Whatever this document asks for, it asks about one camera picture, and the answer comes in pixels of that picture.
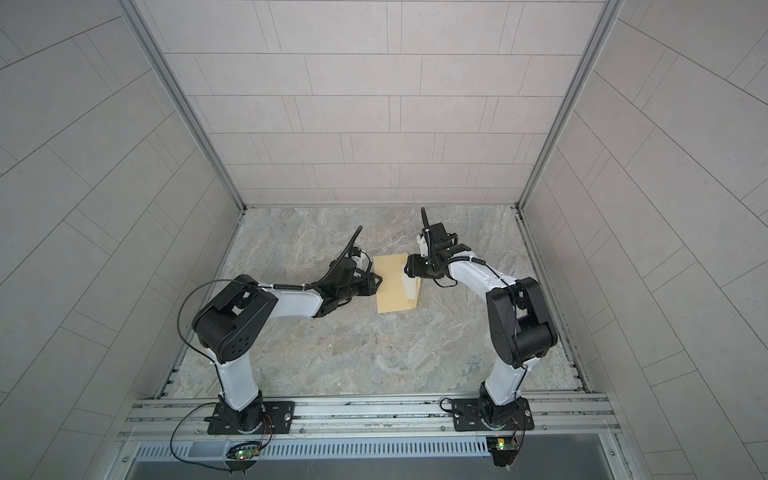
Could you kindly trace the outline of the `green circuit board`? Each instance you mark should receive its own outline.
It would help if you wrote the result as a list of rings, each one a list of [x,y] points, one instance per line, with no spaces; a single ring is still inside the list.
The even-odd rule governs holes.
[[[520,451],[521,443],[514,437],[487,437],[487,450],[497,468],[511,467]]]
[[[232,446],[226,453],[226,458],[231,461],[254,461],[262,449],[259,441],[249,441]]]

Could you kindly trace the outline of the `left green circuit board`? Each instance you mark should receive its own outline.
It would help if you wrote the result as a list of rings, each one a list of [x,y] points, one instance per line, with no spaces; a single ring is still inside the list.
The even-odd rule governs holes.
[[[226,458],[231,461],[254,461],[262,449],[259,441],[249,441],[232,446],[226,453]]]

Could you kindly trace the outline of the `right green circuit board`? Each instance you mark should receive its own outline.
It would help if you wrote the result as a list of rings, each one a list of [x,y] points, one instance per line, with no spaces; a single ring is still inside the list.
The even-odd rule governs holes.
[[[514,437],[487,437],[487,450],[497,468],[511,467],[520,451],[521,443]]]

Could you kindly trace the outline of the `beige lined letter paper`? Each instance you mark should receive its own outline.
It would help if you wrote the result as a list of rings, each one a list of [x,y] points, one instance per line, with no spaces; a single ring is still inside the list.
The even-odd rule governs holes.
[[[403,273],[402,282],[406,300],[410,304],[416,304],[420,292],[421,279],[419,277],[410,277]]]

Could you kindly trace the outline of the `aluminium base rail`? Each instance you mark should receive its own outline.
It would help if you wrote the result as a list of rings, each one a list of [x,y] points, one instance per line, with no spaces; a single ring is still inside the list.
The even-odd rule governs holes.
[[[120,440],[240,439],[229,426],[211,427],[212,399],[141,400],[119,428]],[[274,438],[373,438],[511,434],[617,433],[604,394],[554,391],[524,394],[521,410],[503,427],[482,420],[472,394],[275,397],[265,401],[267,423],[251,433]]]

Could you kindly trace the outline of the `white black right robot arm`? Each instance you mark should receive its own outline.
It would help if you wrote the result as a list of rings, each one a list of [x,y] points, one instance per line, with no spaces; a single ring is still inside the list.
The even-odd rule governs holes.
[[[531,277],[498,272],[443,224],[430,222],[425,209],[420,214],[420,252],[408,256],[405,275],[434,282],[447,278],[486,303],[496,360],[469,416],[480,419],[487,429],[531,430],[533,421],[526,414],[529,407],[521,387],[531,369],[558,343],[540,284]]]

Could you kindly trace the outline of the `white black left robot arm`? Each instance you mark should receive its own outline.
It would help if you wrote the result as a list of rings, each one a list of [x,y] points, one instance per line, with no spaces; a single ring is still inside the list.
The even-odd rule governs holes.
[[[202,355],[216,368],[221,386],[213,414],[205,419],[209,434],[262,433],[268,411],[254,380],[250,354],[271,319],[321,318],[355,297],[376,294],[382,277],[355,242],[358,227],[341,254],[319,280],[300,285],[259,283],[247,274],[225,279],[224,288],[194,317],[193,331]]]

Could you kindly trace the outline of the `aluminium corner post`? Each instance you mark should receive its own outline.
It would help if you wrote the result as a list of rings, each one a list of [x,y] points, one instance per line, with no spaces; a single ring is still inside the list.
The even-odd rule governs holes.
[[[588,39],[583,55],[577,64],[577,68],[568,85],[566,94],[563,97],[550,131],[547,134],[537,160],[534,163],[531,175],[516,204],[518,211],[522,211],[530,202],[547,162],[564,131],[567,121],[587,83],[589,75],[593,71],[597,59],[599,58],[603,45],[607,41],[611,29],[617,20],[622,4],[623,1],[621,0],[608,0],[604,3],[597,19],[597,23]]]
[[[116,0],[115,3],[150,66],[157,75],[160,84],[170,97],[183,123],[196,142],[196,145],[214,169],[217,177],[223,183],[241,214],[244,214],[247,210],[247,206],[243,202],[234,182],[226,171],[220,156],[215,151],[207,133],[204,131],[198,115],[194,112],[190,101],[182,91],[178,80],[161,52],[158,43],[152,36],[136,3],[130,0]]]

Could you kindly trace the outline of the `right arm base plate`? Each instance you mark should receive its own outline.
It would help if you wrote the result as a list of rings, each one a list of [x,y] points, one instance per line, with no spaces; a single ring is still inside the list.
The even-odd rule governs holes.
[[[507,405],[495,405],[490,398],[449,399],[444,407],[457,432],[530,431],[535,428],[527,399],[520,397]]]

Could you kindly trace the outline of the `right aluminium corner post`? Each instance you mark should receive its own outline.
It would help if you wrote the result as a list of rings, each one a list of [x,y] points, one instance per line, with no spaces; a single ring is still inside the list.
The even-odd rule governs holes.
[[[577,64],[577,68],[568,85],[566,94],[563,97],[550,131],[547,134],[537,160],[534,163],[531,175],[516,204],[518,211],[522,211],[530,202],[547,162],[564,131],[567,121],[587,83],[589,75],[593,71],[597,59],[599,58],[603,45],[607,41],[611,29],[617,20],[622,4],[623,1],[621,0],[608,0],[604,3],[597,19],[597,23],[588,39],[583,55]]]

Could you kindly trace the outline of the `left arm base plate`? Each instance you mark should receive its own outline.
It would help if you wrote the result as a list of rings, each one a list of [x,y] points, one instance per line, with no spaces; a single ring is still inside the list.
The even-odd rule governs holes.
[[[293,421],[295,403],[257,400],[243,411],[219,402],[204,418],[209,435],[287,434]]]

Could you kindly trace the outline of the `left aluminium corner post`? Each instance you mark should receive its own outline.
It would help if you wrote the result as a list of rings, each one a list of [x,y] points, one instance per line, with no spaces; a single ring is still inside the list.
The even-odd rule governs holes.
[[[244,214],[247,210],[247,206],[243,202],[234,182],[226,171],[220,156],[215,151],[207,133],[204,131],[198,115],[194,112],[190,101],[182,91],[178,80],[161,52],[158,43],[152,36],[136,3],[130,0],[116,0],[115,3],[150,66],[157,75],[160,84],[170,97],[183,123],[196,142],[196,145],[214,169],[217,177],[223,183],[241,214]]]

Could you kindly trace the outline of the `tan kraft envelope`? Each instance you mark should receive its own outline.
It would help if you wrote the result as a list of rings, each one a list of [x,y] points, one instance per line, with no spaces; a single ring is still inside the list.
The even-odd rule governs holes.
[[[406,253],[373,258],[374,272],[383,280],[375,295],[379,314],[409,311],[417,307],[418,301],[410,304],[405,298],[402,274],[405,273],[407,260]]]

